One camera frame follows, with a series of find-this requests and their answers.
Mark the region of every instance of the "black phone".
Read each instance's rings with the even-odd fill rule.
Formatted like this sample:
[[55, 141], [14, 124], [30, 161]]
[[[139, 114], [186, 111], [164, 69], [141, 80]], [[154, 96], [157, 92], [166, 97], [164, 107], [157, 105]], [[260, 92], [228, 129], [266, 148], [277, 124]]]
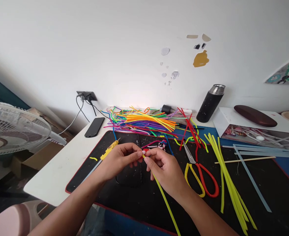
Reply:
[[90, 127], [88, 128], [88, 130], [85, 134], [85, 137], [86, 138], [92, 138], [92, 137], [97, 136], [104, 119], [105, 119], [104, 117], [95, 118], [92, 121], [92, 124], [90, 125]]

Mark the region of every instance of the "white table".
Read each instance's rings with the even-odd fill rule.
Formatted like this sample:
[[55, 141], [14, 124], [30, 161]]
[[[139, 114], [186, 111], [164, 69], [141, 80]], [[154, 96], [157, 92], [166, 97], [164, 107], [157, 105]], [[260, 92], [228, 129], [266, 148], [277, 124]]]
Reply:
[[[213, 122], [200, 123], [193, 113], [193, 121], [198, 126], [214, 127]], [[87, 124], [50, 162], [48, 162], [24, 187], [24, 191], [53, 206], [61, 204], [69, 194], [65, 188], [82, 163], [111, 128], [101, 128], [98, 135], [86, 138], [84, 134], [91, 123]]]

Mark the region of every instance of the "person's right hand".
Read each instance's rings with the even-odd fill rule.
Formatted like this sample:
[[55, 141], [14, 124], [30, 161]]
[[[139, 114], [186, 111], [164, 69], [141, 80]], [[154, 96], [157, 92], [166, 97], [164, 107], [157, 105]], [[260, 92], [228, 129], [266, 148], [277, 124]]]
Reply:
[[163, 189], [179, 201], [190, 187], [176, 158], [158, 147], [147, 151], [145, 156], [147, 171], [151, 170], [151, 180], [154, 180], [154, 174]]

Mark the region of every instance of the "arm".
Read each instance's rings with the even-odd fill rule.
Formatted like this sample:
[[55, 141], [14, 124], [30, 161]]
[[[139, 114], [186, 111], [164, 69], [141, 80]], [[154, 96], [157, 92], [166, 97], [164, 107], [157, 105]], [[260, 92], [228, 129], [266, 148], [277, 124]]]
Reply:
[[144, 161], [147, 171], [151, 170], [163, 189], [173, 197], [189, 214], [199, 233], [206, 235], [237, 235], [187, 184], [174, 156], [154, 148], [148, 151]]
[[141, 149], [133, 143], [115, 146], [92, 174], [38, 224], [30, 235], [76, 235], [106, 181], [127, 165], [137, 166], [137, 160], [141, 156]]

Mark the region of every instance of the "yellow scissors handle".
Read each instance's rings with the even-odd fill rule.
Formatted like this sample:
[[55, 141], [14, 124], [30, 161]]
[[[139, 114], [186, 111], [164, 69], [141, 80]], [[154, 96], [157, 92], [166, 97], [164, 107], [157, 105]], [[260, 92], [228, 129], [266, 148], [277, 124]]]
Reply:
[[206, 193], [205, 193], [204, 187], [203, 187], [200, 179], [198, 178], [198, 176], [196, 175], [196, 173], [195, 173], [195, 171], [194, 171], [194, 169], [193, 169], [192, 164], [189, 164], [189, 163], [186, 164], [185, 174], [184, 174], [185, 180], [186, 180], [186, 182], [188, 183], [187, 174], [188, 174], [188, 169], [189, 169], [189, 168], [191, 169], [191, 172], [193, 172], [193, 175], [195, 176], [195, 178], [196, 178], [196, 180], [197, 180], [197, 182], [198, 182], [198, 184], [199, 184], [199, 186], [200, 186], [200, 188], [201, 188], [201, 190], [202, 190], [202, 194], [199, 194], [199, 196], [200, 196], [201, 198], [203, 198], [203, 197], [206, 195]]

